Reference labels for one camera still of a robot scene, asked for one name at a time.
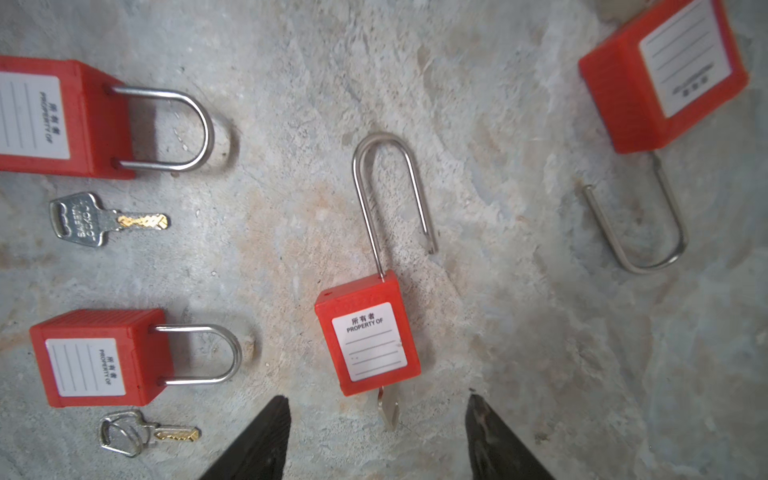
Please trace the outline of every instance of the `concrete floor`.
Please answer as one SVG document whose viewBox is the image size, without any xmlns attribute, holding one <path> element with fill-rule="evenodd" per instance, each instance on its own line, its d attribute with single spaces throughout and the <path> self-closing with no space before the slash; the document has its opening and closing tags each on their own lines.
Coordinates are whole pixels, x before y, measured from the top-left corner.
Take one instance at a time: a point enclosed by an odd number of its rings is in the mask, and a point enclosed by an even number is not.
<svg viewBox="0 0 768 480">
<path fill-rule="evenodd" d="M 768 2 L 726 0 L 751 84 L 660 152 L 692 238 L 650 276 L 616 264 L 580 194 L 597 184 L 637 261 L 674 245 L 650 159 L 614 153 L 579 77 L 615 29 L 591 2 L 308 3 L 0 5 L 0 53 L 188 91 L 217 129 L 193 173 L 0 173 L 0 477 L 196 478 L 284 394 L 286 478 L 469 478 L 470 388 L 556 478 L 768 477 Z M 183 107 L 133 109 L 138 157 L 197 149 Z M 400 386 L 394 433 L 374 392 L 342 396 L 313 312 L 320 290 L 375 272 L 350 172 L 371 131 L 412 146 L 438 233 L 428 256 L 405 165 L 381 151 L 374 210 L 423 368 Z M 98 250 L 60 241 L 47 202 L 83 190 L 171 227 Z M 148 307 L 231 329 L 246 360 L 143 408 L 199 426 L 198 443 L 129 459 L 98 448 L 113 409 L 48 407 L 28 329 Z M 175 337 L 174 355 L 179 370 L 227 363 L 204 336 Z"/>
</svg>

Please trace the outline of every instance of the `key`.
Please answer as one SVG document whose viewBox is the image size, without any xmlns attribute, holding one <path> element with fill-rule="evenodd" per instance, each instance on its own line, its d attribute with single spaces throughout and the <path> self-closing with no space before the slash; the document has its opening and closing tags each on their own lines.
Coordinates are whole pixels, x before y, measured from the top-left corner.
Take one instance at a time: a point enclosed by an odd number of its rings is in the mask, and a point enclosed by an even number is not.
<svg viewBox="0 0 768 480">
<path fill-rule="evenodd" d="M 112 432 L 120 433 L 122 437 L 113 439 Z M 200 430 L 197 427 L 145 422 L 144 416 L 138 410 L 110 413 L 101 419 L 99 424 L 101 447 L 131 458 L 139 455 L 152 439 L 195 442 L 199 438 Z"/>
<path fill-rule="evenodd" d="M 68 242 L 100 247 L 105 234 L 126 228 L 165 230 L 168 217 L 163 214 L 122 214 L 98 206 L 88 192 L 57 198 L 49 204 L 51 224 L 56 236 Z"/>
</svg>

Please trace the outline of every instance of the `padlock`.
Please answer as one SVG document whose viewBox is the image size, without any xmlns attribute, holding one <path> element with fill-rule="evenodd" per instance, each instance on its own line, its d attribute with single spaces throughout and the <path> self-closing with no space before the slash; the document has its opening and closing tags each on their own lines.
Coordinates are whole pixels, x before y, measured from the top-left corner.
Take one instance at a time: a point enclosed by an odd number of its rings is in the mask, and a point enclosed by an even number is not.
<svg viewBox="0 0 768 480">
<path fill-rule="evenodd" d="M 73 310 L 29 329 L 48 404 L 145 406 L 168 385 L 229 379 L 243 359 L 240 343 L 217 325 L 167 325 L 161 309 Z M 168 333 L 213 333 L 232 349 L 219 376 L 174 377 Z"/>
<path fill-rule="evenodd" d="M 391 270 L 385 272 L 379 259 L 376 232 L 362 187 L 360 164 L 371 148 L 382 143 L 394 144 L 406 159 L 428 251 L 435 251 L 413 153 L 395 135 L 369 135 L 355 149 L 353 176 L 378 273 L 324 290 L 315 302 L 315 313 L 345 396 L 392 385 L 422 371 L 397 277 Z"/>
<path fill-rule="evenodd" d="M 128 97 L 175 100 L 203 125 L 203 146 L 184 164 L 133 161 Z M 190 95 L 129 87 L 76 60 L 0 56 L 0 170 L 131 179 L 135 170 L 189 171 L 214 148 L 210 116 Z"/>
<path fill-rule="evenodd" d="M 721 0 L 661 0 L 579 69 L 620 154 L 667 146 L 749 83 Z"/>
</svg>

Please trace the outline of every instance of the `red padlock body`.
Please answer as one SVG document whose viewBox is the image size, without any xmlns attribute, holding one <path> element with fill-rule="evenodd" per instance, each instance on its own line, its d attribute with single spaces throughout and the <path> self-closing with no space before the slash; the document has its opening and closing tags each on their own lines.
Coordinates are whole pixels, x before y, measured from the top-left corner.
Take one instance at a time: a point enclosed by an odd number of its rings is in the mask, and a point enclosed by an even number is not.
<svg viewBox="0 0 768 480">
<path fill-rule="evenodd" d="M 315 313 L 345 396 L 422 372 L 395 273 L 367 276 L 320 292 Z"/>
<path fill-rule="evenodd" d="M 0 170 L 131 179 L 121 82 L 76 60 L 0 56 Z"/>
<path fill-rule="evenodd" d="M 153 310 L 73 310 L 29 329 L 52 407 L 145 406 L 174 375 L 165 323 Z"/>
<path fill-rule="evenodd" d="M 665 147 L 749 83 L 721 0 L 662 0 L 579 69 L 620 154 Z"/>
</svg>

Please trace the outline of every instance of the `label with lines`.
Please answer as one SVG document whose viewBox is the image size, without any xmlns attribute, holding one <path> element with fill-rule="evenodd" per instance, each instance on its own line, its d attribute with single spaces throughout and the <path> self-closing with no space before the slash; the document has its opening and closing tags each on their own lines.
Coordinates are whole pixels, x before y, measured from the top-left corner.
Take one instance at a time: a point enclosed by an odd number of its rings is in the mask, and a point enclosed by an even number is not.
<svg viewBox="0 0 768 480">
<path fill-rule="evenodd" d="M 331 323 L 353 382 L 408 365 L 391 303 L 338 316 Z"/>
<path fill-rule="evenodd" d="M 125 395 L 114 339 L 48 339 L 45 348 L 60 396 Z"/>
<path fill-rule="evenodd" d="M 696 0 L 640 42 L 640 52 L 667 118 L 731 73 L 712 0 Z"/>
<path fill-rule="evenodd" d="M 0 71 L 3 154 L 69 160 L 58 77 Z"/>
</svg>

